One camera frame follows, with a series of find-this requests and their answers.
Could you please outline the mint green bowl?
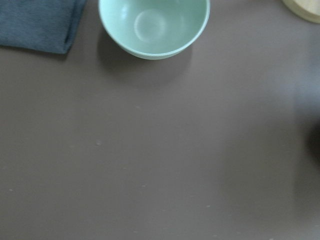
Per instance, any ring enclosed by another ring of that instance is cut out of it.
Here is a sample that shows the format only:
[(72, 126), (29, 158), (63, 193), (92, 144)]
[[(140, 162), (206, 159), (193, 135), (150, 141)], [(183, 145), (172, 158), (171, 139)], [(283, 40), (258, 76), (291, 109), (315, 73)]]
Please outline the mint green bowl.
[(173, 57), (203, 33), (208, 0), (100, 0), (105, 32), (125, 52), (145, 60)]

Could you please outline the dark grey folded cloth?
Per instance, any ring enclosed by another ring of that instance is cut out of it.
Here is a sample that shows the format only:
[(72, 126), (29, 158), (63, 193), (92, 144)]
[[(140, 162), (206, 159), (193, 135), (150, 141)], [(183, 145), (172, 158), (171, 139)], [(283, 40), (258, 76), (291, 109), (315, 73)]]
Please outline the dark grey folded cloth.
[(67, 54), (85, 5), (85, 0), (2, 0), (0, 44)]

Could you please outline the wooden mug tree stand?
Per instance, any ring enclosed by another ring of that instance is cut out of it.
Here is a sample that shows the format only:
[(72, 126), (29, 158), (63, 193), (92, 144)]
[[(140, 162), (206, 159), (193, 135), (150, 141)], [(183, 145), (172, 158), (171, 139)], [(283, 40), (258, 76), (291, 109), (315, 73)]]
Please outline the wooden mug tree stand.
[(320, 0), (282, 0), (282, 2), (298, 17), (312, 23), (320, 23)]

